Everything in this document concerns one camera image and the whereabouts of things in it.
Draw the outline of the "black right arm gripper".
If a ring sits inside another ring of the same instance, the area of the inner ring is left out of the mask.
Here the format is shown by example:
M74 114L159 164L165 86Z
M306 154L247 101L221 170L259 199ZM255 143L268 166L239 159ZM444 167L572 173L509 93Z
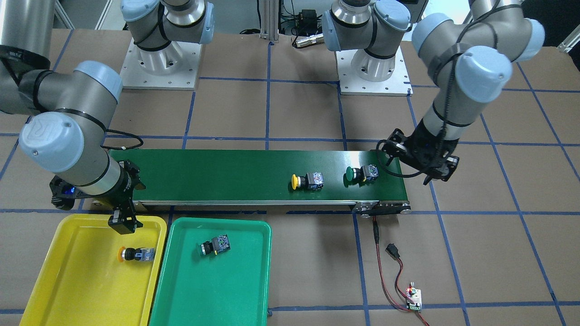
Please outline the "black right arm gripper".
M112 207L108 227L119 235L130 235L143 227L136 217L134 190L145 190L140 169L132 161L110 161L106 172L93 183L77 186L58 176L50 181L51 203L58 209L70 210L75 200L95 198Z

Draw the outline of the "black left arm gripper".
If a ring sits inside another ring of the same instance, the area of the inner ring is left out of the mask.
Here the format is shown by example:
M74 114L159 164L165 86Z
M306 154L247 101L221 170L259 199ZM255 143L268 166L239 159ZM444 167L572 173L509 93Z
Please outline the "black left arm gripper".
M446 140L444 131L437 135L431 134L423 122L420 122L410 136L405 136L402 130L395 129L389 138L381 139L377 143L377 150L387 155L388 160L383 163L379 158L379 165L385 173L399 178L411 178L425 174L423 185L431 180L447 182L456 171L459 157L452 155L459 140ZM397 158L417 170L410 175L402 175L389 171L387 167Z

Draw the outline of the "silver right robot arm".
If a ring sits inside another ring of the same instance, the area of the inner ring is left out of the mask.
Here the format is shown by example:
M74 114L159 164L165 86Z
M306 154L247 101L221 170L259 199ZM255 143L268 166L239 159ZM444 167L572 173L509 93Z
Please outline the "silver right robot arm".
M51 70L54 0L1 2L1 112L31 117L21 150L55 178L52 203L69 210L80 198L96 198L116 213L134 213L133 191L145 186L138 168L117 162L102 145L124 82L139 77L168 83L195 81L196 64L182 44L208 44L215 31L207 0L123 0L132 53L122 73L96 61L70 74Z

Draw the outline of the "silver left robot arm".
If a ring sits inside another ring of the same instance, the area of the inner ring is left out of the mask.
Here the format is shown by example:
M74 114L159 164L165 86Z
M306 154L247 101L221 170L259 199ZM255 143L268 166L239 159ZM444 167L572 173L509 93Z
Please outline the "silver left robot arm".
M113 150L140 167L143 204L162 206L343 205L363 215L408 212L405 179L448 181L465 130L497 99L514 62L545 41L543 25L517 0L471 0L473 21L425 17L412 44L439 88L412 134L395 129L370 151Z

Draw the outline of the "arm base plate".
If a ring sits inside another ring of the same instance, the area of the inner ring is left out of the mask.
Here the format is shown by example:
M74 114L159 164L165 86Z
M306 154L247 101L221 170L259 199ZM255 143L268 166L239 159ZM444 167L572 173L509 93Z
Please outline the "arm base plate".
M340 93L354 96L410 96L413 93L401 48L378 59L364 50L335 52Z
M124 89L194 91L203 45L173 41L147 52L130 42L120 76Z

